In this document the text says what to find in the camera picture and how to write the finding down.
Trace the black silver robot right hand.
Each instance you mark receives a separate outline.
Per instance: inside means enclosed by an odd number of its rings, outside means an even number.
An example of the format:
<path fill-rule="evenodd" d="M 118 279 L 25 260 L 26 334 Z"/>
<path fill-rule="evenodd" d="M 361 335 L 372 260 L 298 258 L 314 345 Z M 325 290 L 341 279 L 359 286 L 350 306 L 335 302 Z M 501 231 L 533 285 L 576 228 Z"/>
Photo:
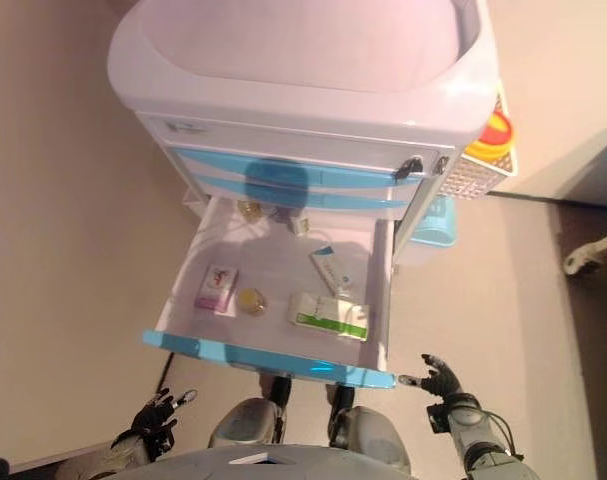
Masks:
<path fill-rule="evenodd" d="M 427 353 L 422 354 L 421 358 L 428 367 L 428 375 L 417 377 L 402 374 L 397 377 L 399 384 L 419 388 L 442 399 L 463 392 L 456 374 L 443 359 Z"/>

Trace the black silver robot left hand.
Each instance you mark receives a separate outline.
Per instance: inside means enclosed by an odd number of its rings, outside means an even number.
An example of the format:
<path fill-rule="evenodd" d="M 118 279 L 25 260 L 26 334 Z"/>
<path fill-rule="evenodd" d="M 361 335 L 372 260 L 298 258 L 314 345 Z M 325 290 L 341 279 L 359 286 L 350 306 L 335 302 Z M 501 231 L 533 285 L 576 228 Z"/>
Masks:
<path fill-rule="evenodd" d="M 131 430 L 141 436 L 160 432 L 170 424 L 170 419 L 182 407 L 197 398 L 198 391 L 190 389 L 178 396 L 171 394 L 168 387 L 155 393 L 144 407 L 135 415 Z"/>

